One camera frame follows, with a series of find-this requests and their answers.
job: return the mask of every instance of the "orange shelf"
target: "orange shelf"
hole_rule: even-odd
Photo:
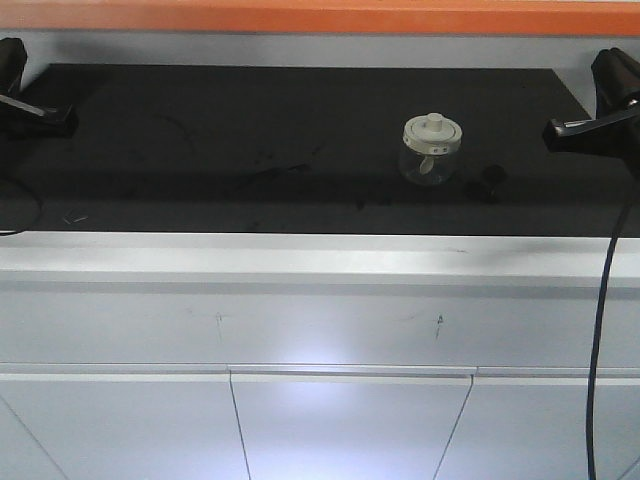
[[[640,35],[640,3],[538,0],[0,0],[0,28]]]

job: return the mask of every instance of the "white cabinet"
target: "white cabinet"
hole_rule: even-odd
[[[65,480],[20,419],[0,399],[0,478]]]
[[[640,384],[596,392],[598,478],[617,480],[640,455]],[[584,379],[477,378],[438,480],[587,478],[585,396]]]
[[[431,478],[469,378],[233,375],[253,480]]]
[[[247,480],[228,375],[60,377],[0,393],[69,479]]]
[[[585,367],[606,246],[28,232],[0,245],[0,362]],[[640,247],[619,250],[601,366],[640,367]]]

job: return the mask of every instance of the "cabinet door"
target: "cabinet door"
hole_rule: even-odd
[[[228,375],[60,377],[0,392],[70,479],[247,479]]]
[[[56,465],[8,406],[0,399],[0,478],[64,480]]]
[[[468,378],[233,375],[253,480],[431,478]]]
[[[587,478],[585,401],[584,379],[476,379],[438,480]],[[639,432],[637,381],[600,380],[599,478],[616,480],[636,461]]]

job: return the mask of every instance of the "black tabletop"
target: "black tabletop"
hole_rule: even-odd
[[[53,65],[24,97],[80,118],[71,139],[0,139],[0,173],[43,201],[35,230],[608,236],[631,183],[617,159],[547,153],[549,118],[587,118],[551,70]],[[464,131],[433,188],[397,168],[429,112]],[[35,211],[0,181],[0,228]]]

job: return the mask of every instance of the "black cable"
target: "black cable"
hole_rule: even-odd
[[[593,448],[593,407],[596,394],[596,374],[598,372],[598,355],[600,354],[600,338],[602,337],[602,319],[604,317],[604,304],[607,299],[607,288],[609,286],[609,274],[611,273],[611,264],[613,263],[613,254],[616,251],[618,239],[622,234],[631,207],[635,202],[638,192],[640,191],[640,181],[636,181],[627,195],[622,209],[618,214],[611,239],[609,240],[609,248],[607,248],[607,256],[604,261],[604,269],[600,279],[600,290],[598,292],[598,306],[596,307],[596,321],[593,327],[593,343],[591,346],[591,362],[589,364],[589,382],[587,384],[587,418],[585,422],[585,432],[587,439],[587,463],[589,467],[589,480],[596,479],[596,461]]]
[[[44,202],[42,201],[42,198],[40,198],[40,196],[31,187],[16,178],[0,177],[0,182],[7,183],[13,187],[16,187],[21,192],[26,193],[31,198],[31,200],[35,202],[37,207],[36,214],[31,220],[29,220],[28,223],[26,223],[22,227],[18,227],[15,230],[0,231],[0,237],[18,235],[19,233],[26,232],[27,230],[33,228],[40,221],[40,218],[42,218],[42,214],[44,212]]]

